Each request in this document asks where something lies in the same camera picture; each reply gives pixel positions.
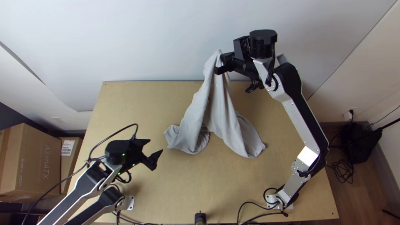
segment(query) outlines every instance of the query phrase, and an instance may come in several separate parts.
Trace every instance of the black cable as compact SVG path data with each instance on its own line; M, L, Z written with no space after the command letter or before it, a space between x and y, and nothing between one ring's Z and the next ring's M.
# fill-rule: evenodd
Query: black cable
M127 173L128 176L129 176L128 181L122 179L119 175L117 175L115 178L116 178L119 182L124 183L124 184L127 184L127 183L131 182L131 180L132 180L132 175L131 175L131 173L130 173L129 171L126 171L126 173Z
M117 188L117 190L118 190L119 192L121 192L120 187L118 187L118 185L116 185L116 184L109 184L109 186L114 186L114 187Z
M275 201L275 202L273 202L273 203L270 203L270 202L268 202L267 201L267 199L265 198L265 194L267 193L267 191L269 191L269 190L275 190L275 191L277 191L277 189L276 188L272 188L272 187L270 187L270 188L267 188L265 191L264 191L264 193L262 194L263 195L263 197L264 197L264 200L266 201L266 203L268 203L268 204L270 204L270 205L273 205L273 204L276 204L276 203L278 203L278 201Z
M344 160L339 160L337 162L333 162L332 165L327 166L333 169L333 172L340 183L353 183L354 167L351 165L351 163Z
M89 162L85 162L85 164L84 164L80 169L78 169L75 173L73 173L71 176L69 176L69 177L67 177L67 178L64 178L64 179L61 180L60 182L58 182L56 185L54 185L52 188L50 188L48 191L46 191L38 200L36 200L36 202L32 205L32 207L30 207L30 209L29 209L28 212L26 213L25 218L24 218L24 220L22 221L21 225L24 225L24 223L26 222L26 219L28 218L28 215L30 214L30 212L32 211L32 209L37 205L37 203L38 203L43 197L45 197L50 191L52 191L54 188L56 188L56 187L57 187L58 185L60 185L62 182L64 182L64 181L70 179L71 177L73 177L74 175L76 175L77 173L79 173L83 168L85 168L85 166L86 166L87 164L89 164Z
M260 208L262 208L262 209L265 209L265 210L271 210L271 209L274 209L275 207L277 207L278 206L278 204L279 203L277 203L277 204L275 204L273 207L271 207L271 208L265 208L265 207L263 207L263 206L261 206L261 205L259 205L259 204L257 204L257 203L254 203L254 202L250 202L250 201L247 201L247 202L244 202L241 206L240 206L240 208L239 208L239 211L238 211L238 213L237 213L237 220L236 220L236 224L237 225L239 225L239 214L240 214L240 210L242 209L242 207L244 206L244 205L246 205L246 204L253 204L253 205L256 205L256 206L258 206L258 207L260 207ZM281 211L281 212L273 212L273 213L267 213L267 214L262 214L262 215L259 215L259 216L256 216L256 217L254 217L254 218L251 218L251 219L249 219L249 220L247 220L246 222L244 222L244 223L242 223L241 225L248 225L248 224L250 224L250 222L252 222L253 220L255 220L255 219L257 219L257 218L260 218L260 217L262 217L262 216L267 216L267 215L274 215L274 214L283 214L284 216L289 216L287 213L285 213L285 212L283 212L283 211Z
M396 111L398 108L400 108L400 105L397 106L395 109L393 109L393 110L392 110L390 113L388 113L386 116L382 117L380 120L378 120L378 121L376 121L376 122L373 122L373 123L370 123L370 124L368 125L367 129L371 129L371 128L374 126L374 124L376 124L376 123L380 122L381 120L385 119L388 115L390 115L392 112Z
M117 212L117 215L116 215L116 217L115 217L115 219L117 220L116 222L117 222L117 225L120 225L120 214L121 214L121 210L119 210L118 212Z
M339 135L343 134L343 132L350 131L351 126L353 124L354 111L350 110L350 113L352 114L352 118L351 118L350 124L348 125L348 128L347 129L343 129L342 131L340 131L338 134L336 134L332 138L332 140L329 142L329 146L328 146L329 148L339 148L339 149L342 149L342 148L345 148L345 147L351 148L351 144L350 143L347 143L346 145L342 145L342 144L340 144L340 145L332 145L332 142L335 140L336 137L338 137ZM348 182L350 184L353 183L353 174L355 172L354 172L354 165L351 162L351 157L349 157L347 159L347 161L342 159L342 160L339 160L339 161L336 161L336 162L332 162L332 164L331 165L327 165L327 167L329 167L329 168L331 168L333 170L337 180L340 183L342 183L342 184L345 183L345 182Z
M136 126L135 133L133 134L133 136L132 136L132 138L131 138L131 139L134 139L134 138L136 137L136 133L138 132L138 129L139 129L139 125L138 125L137 123L133 123L133 124L131 124L131 125L128 125L128 126L122 128L121 130L119 130L119 131L113 133L112 135L106 137L104 140L100 141L98 144L96 144L96 145L90 150L89 157L87 158L87 160L89 161L89 160L91 159L92 152L93 152L97 147L99 147L99 145L103 144L105 141L107 141L108 139L114 137L115 135L117 135L117 134L120 133L121 131L123 131L123 130L125 130L125 129L127 129L127 128L130 128L130 127L132 127L132 126Z
M268 65L268 69L267 69L268 75L267 75L267 78L265 79L265 84L267 84L269 87L271 86L271 80L272 80L272 77L274 76L275 44L271 44L271 53L272 53L272 60L271 60L270 64Z
M119 215L120 212L121 212L121 211L118 211L118 213L112 212L112 214L114 214L117 218L122 219L123 221L126 221L126 222L128 222L128 223L132 223L132 224L134 224L134 225L156 225L155 223L139 223L139 222L137 223L137 222L128 220L128 219L126 219L126 218L120 216L120 215Z

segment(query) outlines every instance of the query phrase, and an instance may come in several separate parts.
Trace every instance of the gray cloth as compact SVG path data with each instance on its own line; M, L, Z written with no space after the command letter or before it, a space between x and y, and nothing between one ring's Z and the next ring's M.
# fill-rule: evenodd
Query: gray cloth
M194 94L180 126L172 125L164 132L168 148L197 154L214 132L235 153L255 158L265 145L253 125L233 108L228 73L214 74L214 66L222 66L220 55L221 51L216 51L204 64L204 83Z

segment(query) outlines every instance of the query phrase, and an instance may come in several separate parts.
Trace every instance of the wooden table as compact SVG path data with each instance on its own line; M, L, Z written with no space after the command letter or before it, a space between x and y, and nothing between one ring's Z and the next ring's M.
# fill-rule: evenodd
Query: wooden table
M164 131L179 124L193 94L202 82L104 82L79 153L77 170L99 141L131 123L139 124L137 138L151 142L146 155L164 149L158 167L150 171L144 165L130 170L132 181L123 185L124 194L135 196L127 218L143 223L193 223L194 214L207 214L209 223L236 223L240 205L248 200L265 205L263 191L278 188L291 174L290 165L303 147L302 141L283 106L265 91L245 93L249 82L232 82L231 97L235 109L257 129L267 148L256 159L241 157L224 142L211 135L207 147L197 155L167 149ZM130 128L115 139L129 139ZM93 157L104 155L107 143ZM79 175L72 178L72 190ZM88 200L78 212L97 198ZM289 217L271 215L258 222L323 220L338 218L332 191L323 169L300 191ZM240 221L265 213L253 205L245 206ZM113 222L111 213L97 222Z

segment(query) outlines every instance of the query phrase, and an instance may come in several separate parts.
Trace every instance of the power outlet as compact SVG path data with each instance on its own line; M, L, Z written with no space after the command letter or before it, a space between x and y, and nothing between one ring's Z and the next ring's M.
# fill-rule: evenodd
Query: power outlet
M355 110L356 109L357 108L352 107L352 108L349 108L349 110L347 110L347 112L343 113L343 115L342 115L343 120L344 121L351 121L351 119L353 119L354 116L355 116Z

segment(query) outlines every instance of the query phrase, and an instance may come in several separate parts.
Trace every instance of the wooden floor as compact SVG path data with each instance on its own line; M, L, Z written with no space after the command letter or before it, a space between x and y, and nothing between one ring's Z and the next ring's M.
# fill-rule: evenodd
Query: wooden floor
M339 128L334 126L323 127L327 139L332 139L332 132ZM331 149L327 163L343 159L344 155L339 149ZM383 189L383 184L378 176L372 158L362 164L355 165L353 184L340 183L333 170L326 169L335 198L339 219L316 220L316 221L294 221L294 225L399 225L400 220L382 212L388 204L388 198ZM290 223L268 223L268 225L287 225Z

